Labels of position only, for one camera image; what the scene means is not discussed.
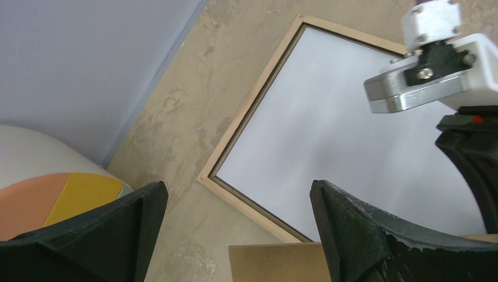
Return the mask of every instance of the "light blue wall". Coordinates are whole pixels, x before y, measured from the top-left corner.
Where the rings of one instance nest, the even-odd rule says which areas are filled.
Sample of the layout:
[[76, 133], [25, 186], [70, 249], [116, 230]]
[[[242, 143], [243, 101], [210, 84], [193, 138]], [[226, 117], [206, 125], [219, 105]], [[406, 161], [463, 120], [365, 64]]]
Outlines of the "light blue wall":
[[0, 2], [0, 123], [110, 160], [204, 0]]

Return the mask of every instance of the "screw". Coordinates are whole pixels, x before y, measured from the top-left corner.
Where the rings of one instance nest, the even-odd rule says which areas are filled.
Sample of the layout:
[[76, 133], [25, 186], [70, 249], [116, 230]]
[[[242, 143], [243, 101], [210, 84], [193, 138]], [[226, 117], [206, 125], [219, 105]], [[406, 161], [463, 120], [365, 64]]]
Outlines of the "screw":
[[427, 40], [427, 34], [422, 34], [421, 36], [417, 37], [418, 42], [425, 42]]
[[401, 61], [401, 59], [395, 58], [395, 59], [390, 60], [389, 63], [391, 63], [391, 65], [392, 65], [393, 63], [397, 63], [399, 61]]
[[413, 14], [420, 14], [422, 12], [423, 12], [423, 6], [417, 7], [417, 8], [412, 10]]
[[467, 66], [472, 65], [477, 61], [477, 56], [474, 54], [467, 54], [463, 57], [463, 63]]
[[414, 51], [405, 53], [405, 58], [410, 58], [410, 57], [413, 57], [413, 56], [415, 56], [415, 52]]
[[429, 79], [434, 75], [434, 71], [429, 68], [421, 69], [417, 73], [417, 78], [418, 79]]

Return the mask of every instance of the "stained concrete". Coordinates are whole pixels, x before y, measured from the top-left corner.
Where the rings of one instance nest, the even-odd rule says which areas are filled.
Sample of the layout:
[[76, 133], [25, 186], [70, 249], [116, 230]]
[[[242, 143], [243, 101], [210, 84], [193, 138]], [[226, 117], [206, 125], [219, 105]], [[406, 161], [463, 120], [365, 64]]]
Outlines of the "stained concrete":
[[[461, 1], [464, 35], [498, 39], [498, 2]], [[278, 243], [196, 181], [298, 13], [402, 43], [411, 0], [210, 0], [108, 170], [162, 180], [167, 214], [147, 281], [231, 281], [228, 246]]]

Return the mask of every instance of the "white canvas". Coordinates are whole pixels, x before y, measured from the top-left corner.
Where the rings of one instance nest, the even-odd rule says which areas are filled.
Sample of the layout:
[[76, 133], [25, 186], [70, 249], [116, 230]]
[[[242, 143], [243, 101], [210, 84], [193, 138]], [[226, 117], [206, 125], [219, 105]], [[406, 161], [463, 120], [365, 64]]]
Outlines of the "white canvas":
[[453, 110], [370, 112], [363, 81], [392, 58], [307, 28], [217, 176], [315, 241], [314, 179], [421, 226], [485, 234], [465, 180], [434, 145]]

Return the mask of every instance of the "wooden frame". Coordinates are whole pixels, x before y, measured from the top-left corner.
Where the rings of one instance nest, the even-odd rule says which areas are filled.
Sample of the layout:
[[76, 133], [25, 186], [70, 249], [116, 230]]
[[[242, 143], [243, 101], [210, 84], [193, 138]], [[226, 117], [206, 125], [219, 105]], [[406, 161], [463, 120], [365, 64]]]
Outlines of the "wooden frame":
[[277, 47], [277, 50], [264, 68], [237, 114], [235, 114], [198, 177], [199, 182], [285, 243], [307, 242], [310, 241], [310, 239], [293, 229], [291, 226], [285, 224], [257, 203], [254, 203], [249, 198], [245, 197], [235, 188], [219, 179], [216, 174], [241, 132], [244, 130], [246, 124], [251, 119], [256, 108], [258, 108], [258, 105], [270, 88], [273, 80], [290, 56], [305, 28], [319, 29], [320, 31], [399, 57], [401, 57], [405, 51], [405, 47], [401, 44], [303, 14], [297, 16], [289, 31], [285, 34], [283, 40]]

